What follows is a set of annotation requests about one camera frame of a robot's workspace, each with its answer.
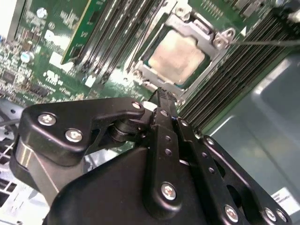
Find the silver screw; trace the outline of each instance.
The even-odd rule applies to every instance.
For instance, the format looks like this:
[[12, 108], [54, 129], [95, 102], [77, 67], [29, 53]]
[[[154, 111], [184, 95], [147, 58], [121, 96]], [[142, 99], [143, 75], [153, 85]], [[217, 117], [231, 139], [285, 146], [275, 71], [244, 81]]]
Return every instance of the silver screw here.
[[44, 126], [52, 126], [56, 123], [56, 118], [50, 114], [42, 114], [37, 118], [37, 120]]
[[230, 205], [226, 205], [224, 207], [224, 210], [225, 210], [226, 215], [228, 216], [228, 218], [231, 221], [233, 221], [234, 223], [237, 223], [239, 221], [239, 216], [233, 207], [231, 207]]
[[232, 30], [227, 31], [227, 36], [232, 37], [233, 36], [233, 31]]
[[185, 122], [184, 120], [181, 121], [182, 125], [184, 125], [185, 127], [188, 127], [188, 123]]
[[170, 184], [164, 183], [161, 186], [161, 192], [163, 193], [164, 197], [168, 200], [174, 200], [176, 198], [175, 188]]
[[69, 129], [66, 131], [65, 136], [68, 141], [70, 142], [80, 142], [83, 139], [83, 135], [79, 130], [76, 129]]
[[135, 71], [133, 71], [133, 76], [140, 79], [143, 76], [143, 74], [141, 73], [140, 70], [135, 70]]
[[160, 113], [163, 114], [165, 117], [168, 117], [168, 113], [165, 110], [161, 110]]
[[137, 102], [133, 102], [133, 103], [132, 103], [132, 106], [133, 106], [134, 108], [136, 108], [136, 109], [140, 109], [140, 108], [141, 108], [141, 105], [138, 104]]
[[38, 18], [44, 19], [47, 15], [48, 15], [48, 13], [47, 13], [47, 10], [46, 10], [46, 9], [44, 9], [44, 8], [39, 8], [39, 9], [37, 10], [37, 16], [38, 16]]
[[280, 217], [283, 221], [287, 222], [287, 218], [285, 217], [285, 215], [283, 214], [282, 211], [276, 210], [276, 213], [279, 215], [279, 217]]
[[276, 222], [276, 216], [274, 215], [274, 213], [270, 209], [265, 208], [264, 211], [266, 212], [266, 214], [267, 214], [267, 216], [270, 220], [272, 220], [273, 222]]
[[223, 41], [221, 38], [219, 38], [219, 37], [216, 37], [216, 38], [214, 39], [213, 44], [214, 44], [214, 46], [215, 46], [217, 49], [223, 49], [224, 46], [225, 46], [224, 41]]
[[213, 141], [212, 139], [210, 139], [209, 137], [207, 137], [206, 140], [207, 140], [207, 142], [208, 142], [209, 144], [211, 144], [211, 145], [214, 144], [214, 141]]

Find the black memory slot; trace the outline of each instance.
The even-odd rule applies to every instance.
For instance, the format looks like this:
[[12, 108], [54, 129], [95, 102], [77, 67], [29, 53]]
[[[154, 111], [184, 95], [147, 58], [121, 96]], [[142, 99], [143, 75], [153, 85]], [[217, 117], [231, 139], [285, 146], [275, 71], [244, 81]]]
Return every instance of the black memory slot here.
[[128, 30], [125, 38], [123, 38], [123, 40], [121, 42], [121, 45], [118, 47], [118, 53], [116, 55], [112, 56], [112, 60], [109, 62], [108, 69], [105, 72], [102, 71], [102, 74], [104, 74], [104, 75], [101, 77], [101, 81], [100, 81], [101, 84], [104, 84], [107, 81], [107, 79], [109, 78], [112, 71], [116, 68], [117, 63], [120, 60], [120, 58], [122, 57], [122, 55], [125, 53], [125, 50], [127, 49], [128, 44], [131, 42], [132, 38], [135, 37], [135, 33], [139, 30], [141, 24], [143, 23], [143, 21], [145, 21], [147, 16], [151, 13], [152, 8], [155, 6], [155, 4], [158, 1], [159, 0], [148, 1], [147, 4], [140, 10], [140, 13], [137, 16], [137, 18], [135, 19], [133, 26], [131, 26], [131, 29]]
[[[271, 26], [271, 24], [269, 24], [270, 19], [271, 18], [265, 18], [264, 24], [260, 24], [260, 26], [257, 28], [257, 30], [266, 29], [265, 24], [268, 24], [268, 27]], [[252, 32], [247, 39], [256, 40], [256, 39], [262, 38], [264, 33], [261, 33], [261, 32], [257, 33], [255, 31]], [[215, 73], [215, 75], [210, 78], [209, 82], [207, 82], [207, 84], [197, 94], [199, 97], [201, 97], [201, 99], [199, 99], [199, 98], [191, 99], [191, 101], [188, 103], [189, 107], [184, 107], [184, 109], [181, 112], [184, 114], [186, 114], [188, 112], [193, 112], [194, 109], [197, 107], [197, 102], [203, 101], [203, 99], [207, 96], [207, 94], [212, 89], [218, 87], [219, 83], [226, 82], [227, 80], [229, 80], [231, 78], [231, 76], [230, 75], [225, 76], [226, 71], [230, 71], [233, 67], [239, 65], [240, 60], [242, 58], [244, 58], [246, 56], [246, 54], [248, 53], [248, 51], [250, 51], [250, 50], [251, 50], [251, 48], [249, 48], [249, 46], [242, 45], [242, 46], [238, 47], [238, 49], [236, 49], [234, 54], [232, 54], [230, 56], [230, 58], [228, 59], [228, 61], [230, 61], [230, 63], [227, 62], [223, 66], [221, 66], [219, 68], [219, 70]]]
[[108, 40], [108, 38], [111, 36], [112, 36], [112, 40], [109, 42], [108, 45], [103, 46], [102, 50], [99, 51], [98, 57], [100, 57], [100, 60], [97, 62], [97, 65], [94, 68], [94, 70], [101, 71], [103, 65], [110, 58], [111, 52], [116, 47], [117, 42], [119, 41], [120, 37], [128, 27], [128, 24], [131, 20], [131, 16], [134, 15], [137, 8], [139, 8], [139, 4], [137, 4], [138, 1], [131, 2], [130, 6], [126, 10], [125, 16], [123, 17], [124, 19], [120, 21], [118, 28], [113, 32], [114, 29], [113, 26], [111, 32], [107, 33], [106, 40]]
[[[101, 32], [101, 30], [104, 30], [104, 32], [101, 33], [101, 35], [105, 34], [105, 31], [107, 30], [107, 27], [109, 27], [109, 23], [111, 20], [111, 17], [114, 15], [116, 9], [118, 8], [117, 6], [119, 5], [121, 0], [119, 0], [116, 4], [116, 6], [113, 7], [113, 0], [109, 1], [107, 3], [107, 6], [105, 7], [103, 13], [101, 14], [100, 18], [98, 19], [98, 22], [87, 42], [87, 44], [85, 45], [84, 49], [82, 50], [82, 52], [80, 53], [77, 63], [81, 62], [83, 60], [83, 58], [85, 56], [88, 56], [88, 59], [85, 61], [86, 64], [88, 64], [87, 61], [90, 60], [90, 57], [93, 55], [98, 41], [99, 39], [101, 39], [102, 36], [98, 37], [98, 39], [96, 38], [99, 34], [99, 32]], [[107, 21], [105, 22], [105, 18], [107, 17], [108, 12], [111, 11], [111, 16], [107, 19]]]
[[[107, 51], [105, 53], [105, 56], [102, 57], [102, 60], [98, 63], [97, 65], [97, 69], [98, 72], [100, 73], [103, 66], [109, 61], [111, 60], [110, 58], [112, 58], [112, 61], [115, 61], [115, 56], [112, 56], [112, 52], [115, 50], [115, 47], [118, 46], [118, 42], [120, 41], [120, 38], [122, 37], [122, 35], [125, 33], [125, 30], [128, 29], [129, 24], [134, 22], [134, 24], [131, 26], [131, 29], [127, 32], [125, 38], [123, 37], [121, 40], [121, 46], [118, 46], [118, 52], [121, 53], [122, 52], [122, 46], [124, 46], [125, 44], [128, 43], [128, 37], [130, 38], [134, 38], [135, 33], [133, 32], [133, 28], [135, 27], [136, 23], [139, 22], [143, 22], [146, 18], [146, 14], [144, 12], [147, 12], [148, 9], [151, 9], [151, 7], [153, 6], [155, 1], [151, 1], [148, 0], [146, 1], [146, 4], [141, 8], [141, 4], [135, 4], [135, 7], [132, 9], [132, 11], [130, 12], [130, 16], [128, 16], [126, 18], [126, 20], [123, 23], [123, 27], [122, 29], [120, 29], [120, 34], [115, 36], [114, 42], [110, 44], [110, 48], [109, 51]], [[133, 15], [135, 15], [137, 12], [139, 11], [136, 19], [134, 21], [132, 21], [133, 19]]]
[[[278, 32], [278, 29], [276, 27], [273, 27], [271, 29], [271, 31], [268, 32], [267, 36], [264, 36], [264, 38], [262, 38], [262, 40], [267, 40], [270, 37], [273, 37], [275, 35], [275, 33]], [[239, 59], [239, 67], [233, 67], [232, 71], [229, 70], [229, 73], [225, 73], [225, 76], [228, 77], [229, 79], [224, 82], [223, 84], [221, 84], [221, 86], [218, 86], [218, 89], [215, 90], [214, 92], [209, 92], [210, 94], [208, 96], [206, 96], [206, 98], [202, 101], [202, 108], [201, 110], [197, 111], [197, 113], [195, 113], [195, 115], [193, 115], [193, 117], [191, 118], [191, 122], [195, 122], [198, 123], [200, 121], [201, 115], [203, 113], [204, 110], [210, 110], [209, 108], [207, 109], [207, 107], [211, 106], [212, 103], [220, 101], [220, 99], [218, 99], [218, 96], [224, 96], [226, 95], [226, 91], [229, 91], [230, 93], [234, 90], [234, 85], [236, 82], [242, 83], [245, 81], [246, 79], [246, 74], [244, 71], [247, 71], [248, 66], [250, 65], [248, 63], [249, 60], [252, 60], [251, 64], [256, 65], [257, 63], [259, 63], [259, 61], [261, 60], [261, 58], [256, 57], [256, 55], [258, 55], [260, 53], [260, 51], [262, 49], [265, 49], [264, 46], [258, 46], [257, 48], [249, 48], [247, 51], [246, 56], [242, 57]]]
[[107, 71], [105, 72], [106, 74], [106, 79], [109, 78], [109, 75], [113, 72], [113, 70], [116, 68], [120, 58], [122, 57], [122, 55], [125, 53], [128, 44], [131, 42], [132, 40], [132, 36], [139, 30], [140, 26], [141, 26], [141, 21], [145, 21], [146, 17], [151, 14], [151, 10], [152, 8], [155, 6], [155, 4], [159, 2], [159, 0], [157, 1], [152, 1], [152, 4], [149, 5], [148, 8], [146, 8], [142, 14], [139, 20], [136, 20], [135, 25], [133, 26], [133, 28], [131, 29], [130, 32], [128, 32], [127, 36], [126, 36], [126, 41], [124, 41], [122, 43], [122, 46], [120, 48], [119, 53], [114, 57], [114, 59], [112, 60], [112, 62], [109, 65], [109, 68], [107, 69]]
[[[103, 38], [99, 41], [97, 49], [95, 50], [93, 54], [93, 58], [90, 60], [90, 63], [92, 64], [99, 64], [102, 62], [103, 59], [107, 57], [107, 54], [109, 53], [112, 46], [115, 44], [115, 40], [118, 39], [118, 35], [121, 34], [122, 30], [124, 29], [124, 23], [128, 19], [128, 15], [131, 14], [132, 6], [137, 2], [138, 0], [131, 1], [129, 7], [125, 10], [125, 7], [128, 3], [128, 1], [123, 1], [122, 5], [118, 8], [118, 11], [115, 13], [115, 15], [112, 18], [112, 22], [109, 25], [109, 29], [105, 31], [105, 34]], [[117, 27], [117, 22], [119, 21], [121, 15], [123, 16], [123, 21], [121, 21]], [[107, 45], [107, 41], [109, 38], [113, 36], [113, 39], [109, 42], [109, 45]]]
[[[246, 38], [289, 40], [295, 30], [270, 13]], [[283, 52], [278, 46], [241, 45], [180, 112], [197, 132], [205, 128]]]

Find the black bracket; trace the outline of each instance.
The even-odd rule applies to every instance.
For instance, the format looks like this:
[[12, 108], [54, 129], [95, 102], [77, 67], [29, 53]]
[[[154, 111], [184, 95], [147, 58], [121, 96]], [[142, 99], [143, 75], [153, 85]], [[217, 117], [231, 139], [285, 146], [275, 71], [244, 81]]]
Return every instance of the black bracket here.
[[[46, 224], [292, 224], [287, 213], [213, 138], [195, 137], [191, 126], [178, 117], [173, 96], [158, 89], [150, 101], [157, 104], [154, 112], [132, 98], [35, 105], [24, 110], [14, 152], [18, 155], [22, 149], [24, 156], [36, 155], [34, 163], [40, 165], [40, 157], [55, 172], [78, 172], [87, 152], [135, 142], [132, 150], [67, 183], [63, 177], [54, 179], [59, 173], [52, 171], [51, 182], [46, 181], [61, 189], [56, 197], [49, 197], [52, 205]], [[56, 123], [41, 124], [41, 114], [52, 115]], [[80, 131], [80, 141], [66, 139], [71, 128]], [[43, 174], [28, 165], [30, 160], [22, 160], [27, 163], [21, 166], [33, 174], [32, 183]], [[43, 193], [48, 188], [42, 184]]]

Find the wire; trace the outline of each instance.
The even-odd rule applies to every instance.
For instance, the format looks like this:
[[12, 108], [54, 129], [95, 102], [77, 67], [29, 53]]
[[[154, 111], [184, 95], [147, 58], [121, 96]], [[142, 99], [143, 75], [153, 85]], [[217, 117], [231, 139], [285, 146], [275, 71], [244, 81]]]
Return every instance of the wire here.
[[231, 42], [230, 45], [274, 45], [274, 46], [297, 46], [300, 45], [300, 40], [291, 41], [236, 41]]
[[16, 120], [7, 120], [7, 121], [4, 121], [4, 122], [0, 122], [0, 127], [11, 126], [11, 125], [15, 125], [17, 123], [20, 123], [19, 119], [16, 119]]

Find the sticker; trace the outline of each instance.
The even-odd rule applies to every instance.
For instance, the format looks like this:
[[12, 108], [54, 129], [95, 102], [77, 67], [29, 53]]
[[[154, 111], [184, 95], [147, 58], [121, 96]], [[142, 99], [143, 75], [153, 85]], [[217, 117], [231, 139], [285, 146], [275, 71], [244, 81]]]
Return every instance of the sticker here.
[[300, 210], [300, 205], [292, 196], [289, 190], [284, 187], [272, 194], [271, 197], [286, 211], [287, 214], [292, 215]]
[[54, 66], [56, 66], [59, 69], [64, 70], [66, 73], [68, 73], [72, 69], [74, 63], [68, 62], [68, 63], [62, 65], [60, 63], [61, 60], [62, 60], [62, 56], [59, 55], [59, 54], [57, 54], [56, 52], [53, 52], [52, 56], [51, 56], [51, 58], [49, 60], [49, 63], [52, 64], [52, 65], [54, 65]]

